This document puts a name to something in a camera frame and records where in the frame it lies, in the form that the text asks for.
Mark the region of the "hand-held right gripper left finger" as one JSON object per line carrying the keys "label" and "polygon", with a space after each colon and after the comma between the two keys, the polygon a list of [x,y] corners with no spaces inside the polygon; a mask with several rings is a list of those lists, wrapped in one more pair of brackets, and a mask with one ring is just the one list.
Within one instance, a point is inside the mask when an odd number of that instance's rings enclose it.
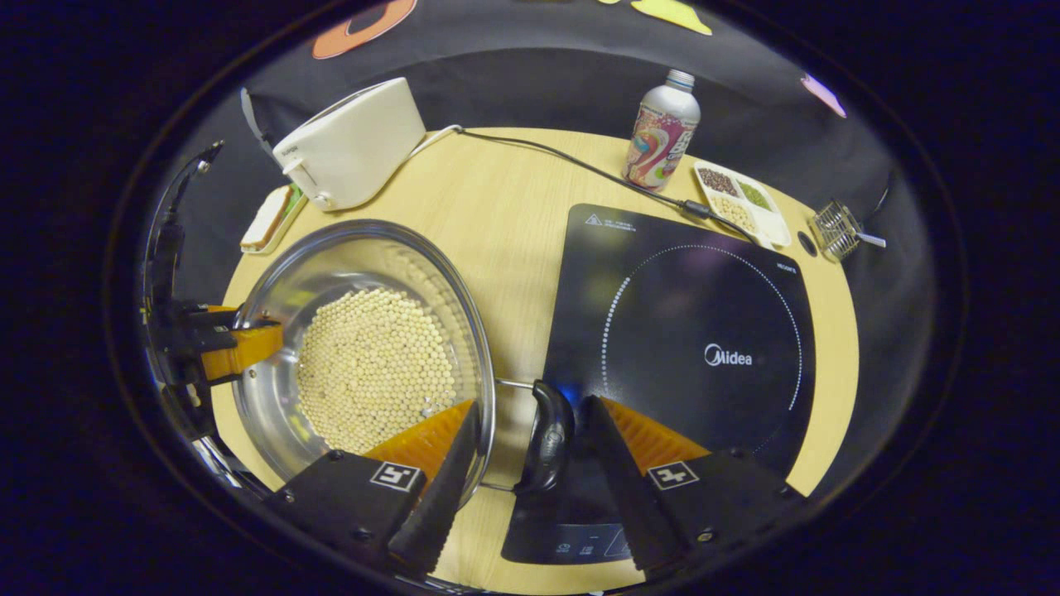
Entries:
{"label": "hand-held right gripper left finger", "polygon": [[465,401],[369,455],[329,450],[265,507],[357,565],[421,578],[438,565],[460,508],[480,418]]}

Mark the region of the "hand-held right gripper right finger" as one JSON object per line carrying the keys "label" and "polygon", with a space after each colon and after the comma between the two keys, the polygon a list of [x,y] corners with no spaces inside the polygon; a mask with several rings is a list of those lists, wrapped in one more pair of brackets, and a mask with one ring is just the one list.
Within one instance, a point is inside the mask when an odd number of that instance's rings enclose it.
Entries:
{"label": "hand-held right gripper right finger", "polygon": [[584,422],[647,580],[730,565],[802,518],[802,492],[742,449],[705,449],[606,397],[584,400]]}

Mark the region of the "stainless steel pot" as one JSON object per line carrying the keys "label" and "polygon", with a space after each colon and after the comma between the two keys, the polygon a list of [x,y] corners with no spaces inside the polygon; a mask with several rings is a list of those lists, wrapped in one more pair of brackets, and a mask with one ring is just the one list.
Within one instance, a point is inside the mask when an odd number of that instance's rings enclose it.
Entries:
{"label": "stainless steel pot", "polygon": [[329,446],[299,410],[296,361],[316,310],[348,291],[404,291],[440,322],[455,366],[455,405],[477,402],[481,433],[462,501],[484,486],[499,418],[499,376],[472,291],[431,241],[386,220],[348,220],[308,233],[275,257],[238,310],[238,328],[271,320],[284,346],[236,376],[234,400],[251,445],[281,480],[294,478]]}

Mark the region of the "black induction cooktop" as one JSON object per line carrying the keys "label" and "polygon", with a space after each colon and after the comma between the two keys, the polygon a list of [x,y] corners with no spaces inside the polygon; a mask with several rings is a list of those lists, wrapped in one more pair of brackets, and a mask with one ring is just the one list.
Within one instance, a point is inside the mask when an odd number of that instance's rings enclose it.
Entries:
{"label": "black induction cooktop", "polygon": [[802,268],[745,240],[577,204],[542,378],[575,414],[569,464],[553,488],[516,498],[501,555],[628,560],[584,400],[606,397],[708,450],[742,449],[790,483],[818,381]]}

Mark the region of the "toast sandwich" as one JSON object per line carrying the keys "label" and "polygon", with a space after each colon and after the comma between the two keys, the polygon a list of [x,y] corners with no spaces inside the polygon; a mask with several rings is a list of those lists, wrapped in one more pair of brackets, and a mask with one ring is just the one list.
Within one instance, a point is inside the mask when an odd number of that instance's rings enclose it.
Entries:
{"label": "toast sandwich", "polygon": [[261,252],[272,241],[292,196],[294,196],[292,185],[284,185],[265,197],[238,244],[242,252]]}

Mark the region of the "small green plate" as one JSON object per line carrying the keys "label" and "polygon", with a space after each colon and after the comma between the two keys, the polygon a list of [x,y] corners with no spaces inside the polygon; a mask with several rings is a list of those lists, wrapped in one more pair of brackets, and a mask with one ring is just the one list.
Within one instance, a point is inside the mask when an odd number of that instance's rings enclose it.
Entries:
{"label": "small green plate", "polygon": [[292,196],[292,200],[289,200],[289,204],[287,206],[287,211],[284,214],[284,218],[280,223],[280,226],[277,227],[272,241],[269,242],[269,244],[263,250],[261,250],[261,252],[243,252],[243,253],[269,255],[270,252],[273,252],[277,246],[279,246],[280,242],[283,240],[285,234],[287,234],[287,231],[292,227],[292,224],[295,222],[296,216],[298,216],[302,211],[302,209],[304,208],[304,206],[306,206],[306,197],[304,196],[302,189],[300,189],[298,185],[292,185],[292,188],[294,189],[294,196]]}

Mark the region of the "pile of soybeans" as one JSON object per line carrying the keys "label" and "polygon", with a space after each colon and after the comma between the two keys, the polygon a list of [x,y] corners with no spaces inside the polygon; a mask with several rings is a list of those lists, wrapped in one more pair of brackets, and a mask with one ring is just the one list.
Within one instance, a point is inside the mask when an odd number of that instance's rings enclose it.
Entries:
{"label": "pile of soybeans", "polygon": [[299,410],[359,455],[455,405],[440,322],[404,291],[348,291],[316,310],[296,361]]}

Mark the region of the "white toaster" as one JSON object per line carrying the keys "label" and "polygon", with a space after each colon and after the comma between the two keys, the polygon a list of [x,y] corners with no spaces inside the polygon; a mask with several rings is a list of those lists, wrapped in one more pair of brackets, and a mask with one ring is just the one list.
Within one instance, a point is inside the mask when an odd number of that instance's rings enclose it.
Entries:
{"label": "white toaster", "polygon": [[313,206],[335,212],[371,200],[424,136],[408,80],[390,78],[315,113],[272,154]]}

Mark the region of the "white divided bean dish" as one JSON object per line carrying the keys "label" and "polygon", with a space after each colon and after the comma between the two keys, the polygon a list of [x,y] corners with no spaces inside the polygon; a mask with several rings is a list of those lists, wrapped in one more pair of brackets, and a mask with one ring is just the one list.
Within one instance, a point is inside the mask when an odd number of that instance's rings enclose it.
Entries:
{"label": "white divided bean dish", "polygon": [[704,160],[694,162],[692,172],[716,214],[729,220],[768,248],[791,245],[791,231],[765,186],[745,174]]}

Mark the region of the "silver drink bottle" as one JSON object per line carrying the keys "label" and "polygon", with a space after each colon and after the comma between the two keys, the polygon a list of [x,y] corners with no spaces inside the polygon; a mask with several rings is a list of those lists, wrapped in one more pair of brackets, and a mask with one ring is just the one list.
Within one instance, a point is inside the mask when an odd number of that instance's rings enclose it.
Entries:
{"label": "silver drink bottle", "polygon": [[693,75],[671,69],[665,83],[641,99],[622,166],[630,185],[659,192],[670,181],[701,121],[692,93],[695,82]]}

